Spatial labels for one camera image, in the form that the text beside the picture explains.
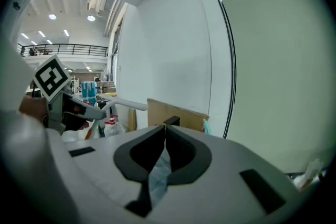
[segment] cardboard box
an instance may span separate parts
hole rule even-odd
[[[163,122],[172,116],[180,117],[180,126],[201,131],[203,119],[208,120],[209,116],[193,112],[173,105],[162,103],[153,99],[147,99],[148,103],[148,126],[162,125]]]
[[[108,91],[109,93],[116,93],[117,89],[116,88],[110,88],[110,90]]]
[[[100,90],[102,93],[107,93],[110,92],[110,88],[114,87],[114,82],[113,81],[98,81],[97,82],[97,87],[98,87],[98,93],[100,93]]]

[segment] black rubber pad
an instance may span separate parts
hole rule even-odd
[[[69,151],[69,153],[70,153],[71,157],[77,157],[77,156],[87,154],[87,153],[90,153],[90,152],[93,152],[93,151],[95,151],[95,149],[88,146],[88,147],[80,148],[78,150]]]
[[[180,117],[178,117],[178,116],[172,116],[168,120],[165,120],[163,123],[165,123],[167,125],[179,126],[180,125]]]
[[[272,213],[286,203],[257,171],[253,169],[246,170],[240,172],[240,175],[267,214]]]
[[[114,163],[128,180],[145,182],[164,149],[164,126],[133,139],[114,153]]]
[[[210,149],[201,141],[167,125],[166,148],[172,173],[168,185],[189,184],[197,180],[210,166]]]

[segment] white tube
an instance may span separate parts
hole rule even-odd
[[[141,104],[141,103],[136,103],[136,102],[120,99],[118,97],[111,97],[107,94],[100,94],[100,96],[104,97],[105,99],[110,101],[106,104],[106,106],[103,107],[102,110],[104,110],[104,111],[107,111],[111,106],[113,106],[115,104],[122,104],[124,106],[128,106],[129,108],[137,109],[137,110],[141,110],[141,111],[148,110],[148,105],[146,105],[146,104]]]
[[[109,108],[111,106],[115,105],[115,104],[122,104],[122,105],[128,106],[129,108],[137,109],[137,110],[141,110],[141,111],[148,110],[148,105],[146,105],[146,104],[140,104],[140,103],[120,99],[118,97],[111,97],[111,96],[106,95],[106,94],[100,94],[99,96],[104,97],[105,99],[110,101],[102,109],[102,110],[106,111],[107,113],[109,113]],[[96,134],[99,133],[98,126],[99,126],[99,120],[94,120],[93,125],[90,128],[91,129],[90,139],[92,139]]]

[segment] white wall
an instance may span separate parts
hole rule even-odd
[[[232,88],[232,59],[227,26],[218,0],[202,0],[211,50],[209,125],[212,135],[224,137]]]
[[[324,0],[223,0],[237,60],[227,138],[284,172],[334,154],[336,34]]]
[[[76,28],[71,30],[69,43],[108,47],[109,38],[94,29]]]
[[[143,0],[138,8],[129,6],[118,66],[119,97],[140,103],[153,98],[208,114],[211,58],[202,0]],[[137,120],[138,128],[146,127],[146,112],[138,112]]]

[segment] black railing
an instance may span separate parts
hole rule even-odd
[[[107,56],[107,47],[81,44],[39,44],[29,46],[22,46],[18,44],[17,51],[22,56],[54,54]]]

